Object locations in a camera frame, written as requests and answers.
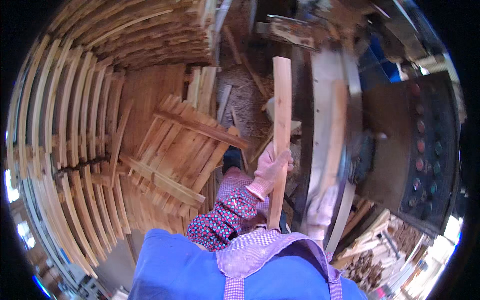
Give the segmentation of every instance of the worker's arm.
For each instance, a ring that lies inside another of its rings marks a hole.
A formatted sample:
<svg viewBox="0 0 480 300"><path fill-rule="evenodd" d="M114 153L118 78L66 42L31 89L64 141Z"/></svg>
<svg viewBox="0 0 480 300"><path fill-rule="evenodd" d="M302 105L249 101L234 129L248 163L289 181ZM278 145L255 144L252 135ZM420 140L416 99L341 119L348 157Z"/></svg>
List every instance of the worker's arm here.
<svg viewBox="0 0 480 300"><path fill-rule="evenodd" d="M232 189L223 198L217 199L214 209L207 215L199 215L190 223L187 237L194 243L213 252L229 245L229 238L241 231L243 220L250 220L257 215L259 201L273 190L278 174L284 165L293 169L293 159L289 150L274 159L273 144L265 149L259 157L255 179L244 189Z"/></svg>

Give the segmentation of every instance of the gloved hand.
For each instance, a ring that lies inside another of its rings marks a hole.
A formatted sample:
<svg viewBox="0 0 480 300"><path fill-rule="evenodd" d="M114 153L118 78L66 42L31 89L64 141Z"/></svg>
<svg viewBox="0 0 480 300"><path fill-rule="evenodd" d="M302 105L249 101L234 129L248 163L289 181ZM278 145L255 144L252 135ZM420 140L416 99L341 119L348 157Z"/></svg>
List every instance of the gloved hand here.
<svg viewBox="0 0 480 300"><path fill-rule="evenodd" d="M313 240L323 240L332 223L333 210L338 196L338 185L327 189L323 197L314 197L307 212L307 235Z"/></svg>
<svg viewBox="0 0 480 300"><path fill-rule="evenodd" d="M283 166L288 164L287 170L293 170L293 158L290 150L284 151L276 159L274 159L274 156L273 143L271 142L258 158L255 179L252 184L247 186L250 192L263 201L272 192Z"/></svg>

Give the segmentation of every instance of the person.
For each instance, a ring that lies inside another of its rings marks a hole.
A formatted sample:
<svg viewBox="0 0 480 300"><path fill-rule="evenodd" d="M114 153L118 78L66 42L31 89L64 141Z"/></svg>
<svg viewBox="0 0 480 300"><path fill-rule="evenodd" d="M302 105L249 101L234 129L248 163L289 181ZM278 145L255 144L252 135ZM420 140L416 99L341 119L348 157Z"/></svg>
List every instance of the person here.
<svg viewBox="0 0 480 300"><path fill-rule="evenodd" d="M321 247L338 187L312 201L309 236L266 228L268 194L280 170L293 169L289 150L274 158L270 143L252 180L240 169L240 151L224 155L214 209L190 223L187 237L147 232L129 299L367 299L328 264Z"/></svg>

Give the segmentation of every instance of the wood scrap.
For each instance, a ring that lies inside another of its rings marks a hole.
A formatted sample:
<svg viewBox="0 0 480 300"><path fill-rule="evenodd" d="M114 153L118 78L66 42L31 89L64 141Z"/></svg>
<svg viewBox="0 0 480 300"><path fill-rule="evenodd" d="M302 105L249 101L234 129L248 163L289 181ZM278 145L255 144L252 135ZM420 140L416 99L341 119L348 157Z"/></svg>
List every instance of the wood scrap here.
<svg viewBox="0 0 480 300"><path fill-rule="evenodd" d="M291 61L283 57L274 57L275 80L275 121L273 146L275 157L290 149L290 126L292 120L292 71ZM285 164L278 175L268 207L267 226L278 228L282 212L283 195L287 181Z"/></svg>

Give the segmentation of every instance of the stacked wooden strips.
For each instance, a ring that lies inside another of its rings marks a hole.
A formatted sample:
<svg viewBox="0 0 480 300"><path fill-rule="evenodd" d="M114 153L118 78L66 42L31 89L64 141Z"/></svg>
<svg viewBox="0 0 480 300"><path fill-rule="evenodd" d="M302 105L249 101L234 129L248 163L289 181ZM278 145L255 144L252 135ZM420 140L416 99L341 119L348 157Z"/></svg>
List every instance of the stacked wooden strips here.
<svg viewBox="0 0 480 300"><path fill-rule="evenodd" d="M216 0L76 0L48 32L130 69L211 62L215 9Z"/></svg>
<svg viewBox="0 0 480 300"><path fill-rule="evenodd" d="M92 172L107 172L109 165L89 161L106 155L107 133L116 130L124 71L113 73L91 51L71 46L71 40L45 36L25 60L9 114L9 168L14 184L16 162L20 178L32 179L55 239L71 261L95 276L91 266L130 233L120 181L92 183Z"/></svg>

